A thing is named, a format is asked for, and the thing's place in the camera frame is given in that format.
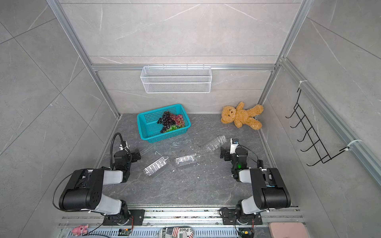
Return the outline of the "teal plastic basket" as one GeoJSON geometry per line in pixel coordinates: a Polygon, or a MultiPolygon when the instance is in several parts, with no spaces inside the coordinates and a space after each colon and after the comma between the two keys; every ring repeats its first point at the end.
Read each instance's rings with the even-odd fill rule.
{"type": "Polygon", "coordinates": [[[138,114],[138,128],[142,140],[149,143],[186,133],[190,119],[180,104],[138,114]]]}

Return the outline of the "red grape bunch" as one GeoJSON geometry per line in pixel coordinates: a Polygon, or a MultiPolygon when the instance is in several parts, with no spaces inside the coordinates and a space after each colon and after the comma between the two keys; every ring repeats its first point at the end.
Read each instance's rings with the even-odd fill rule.
{"type": "Polygon", "coordinates": [[[171,120],[175,123],[175,126],[177,128],[183,128],[185,126],[185,121],[184,121],[183,115],[181,114],[179,115],[172,114],[171,120]]]}

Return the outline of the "green grape bunch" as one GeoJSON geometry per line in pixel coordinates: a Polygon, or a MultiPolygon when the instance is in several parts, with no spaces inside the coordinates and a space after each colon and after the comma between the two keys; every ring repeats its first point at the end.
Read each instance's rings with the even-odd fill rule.
{"type": "Polygon", "coordinates": [[[179,127],[179,126],[171,125],[171,126],[166,130],[166,132],[175,131],[175,130],[178,130],[178,129],[180,129],[180,128],[181,128],[181,127],[179,127]]]}

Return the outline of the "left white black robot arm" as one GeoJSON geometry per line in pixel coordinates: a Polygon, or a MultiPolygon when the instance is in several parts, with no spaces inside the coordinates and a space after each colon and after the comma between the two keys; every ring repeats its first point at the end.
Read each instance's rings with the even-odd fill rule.
{"type": "Polygon", "coordinates": [[[60,198],[59,209],[65,212],[91,211],[105,216],[128,218],[130,212],[123,200],[103,194],[103,186],[127,182],[131,165],[141,159],[139,150],[127,149],[114,154],[112,168],[80,169],[74,171],[60,198]]]}

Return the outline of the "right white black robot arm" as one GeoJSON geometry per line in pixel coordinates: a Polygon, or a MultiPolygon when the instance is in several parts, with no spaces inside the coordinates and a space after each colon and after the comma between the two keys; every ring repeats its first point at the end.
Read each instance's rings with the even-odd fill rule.
{"type": "Polygon", "coordinates": [[[252,196],[240,200],[236,205],[236,217],[256,215],[270,209],[289,208],[291,196],[277,168],[264,168],[263,161],[256,160],[257,167],[247,164],[248,150],[241,145],[232,145],[229,150],[220,148],[220,158],[232,164],[232,178],[249,183],[252,196]]]}

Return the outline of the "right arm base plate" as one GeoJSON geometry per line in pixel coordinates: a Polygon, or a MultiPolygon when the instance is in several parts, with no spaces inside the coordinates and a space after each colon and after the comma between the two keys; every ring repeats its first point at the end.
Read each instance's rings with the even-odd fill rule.
{"type": "Polygon", "coordinates": [[[260,214],[238,215],[235,209],[222,207],[219,215],[224,225],[262,225],[263,221],[260,214]]]}

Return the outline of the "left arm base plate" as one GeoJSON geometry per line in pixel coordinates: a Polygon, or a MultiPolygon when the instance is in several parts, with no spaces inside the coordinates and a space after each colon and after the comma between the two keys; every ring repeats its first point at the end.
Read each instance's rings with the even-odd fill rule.
{"type": "Polygon", "coordinates": [[[104,226],[141,226],[145,215],[144,209],[134,209],[128,212],[121,211],[117,215],[105,216],[103,220],[104,226]]]}

